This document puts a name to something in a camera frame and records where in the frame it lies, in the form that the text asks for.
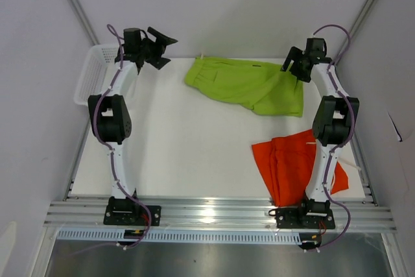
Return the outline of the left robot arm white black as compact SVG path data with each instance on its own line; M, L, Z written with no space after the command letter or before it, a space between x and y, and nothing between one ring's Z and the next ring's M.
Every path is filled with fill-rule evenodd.
M89 118L93 135L106 147L110 163L112 195L107 214L118 215L125 224L133 225L140 219L143 204L135 195L134 182L128 172L126 141L132 133L132 120L126 96L146 63L160 70L171 61L163 54L167 46L178 40L152 27L147 30L127 28L122 36L112 25L108 24L107 28L119 44L114 59L115 74L99 94L88 97Z

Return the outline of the orange shorts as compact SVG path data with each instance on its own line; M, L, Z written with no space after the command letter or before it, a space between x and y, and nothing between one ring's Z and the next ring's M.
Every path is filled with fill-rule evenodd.
M323 144L312 130L276 137L252 145L254 160L276 206L296 206L304 199L326 202L349 188L345 170L337 162L340 149Z

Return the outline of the lime green shorts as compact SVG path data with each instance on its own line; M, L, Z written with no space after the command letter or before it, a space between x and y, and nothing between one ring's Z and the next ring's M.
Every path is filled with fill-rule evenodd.
M210 99L238 104L257 115L303 115L303 82L282 71L280 64L198 57L184 82Z

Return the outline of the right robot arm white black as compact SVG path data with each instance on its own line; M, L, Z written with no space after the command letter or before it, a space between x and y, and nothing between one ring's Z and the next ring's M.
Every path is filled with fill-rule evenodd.
M323 38L308 38L304 50L291 47L281 70L299 81L314 82L321 96L312 125L316 158L305 198L296 211L297 222L308 228L329 215L337 160L353 137L360 102L341 86Z

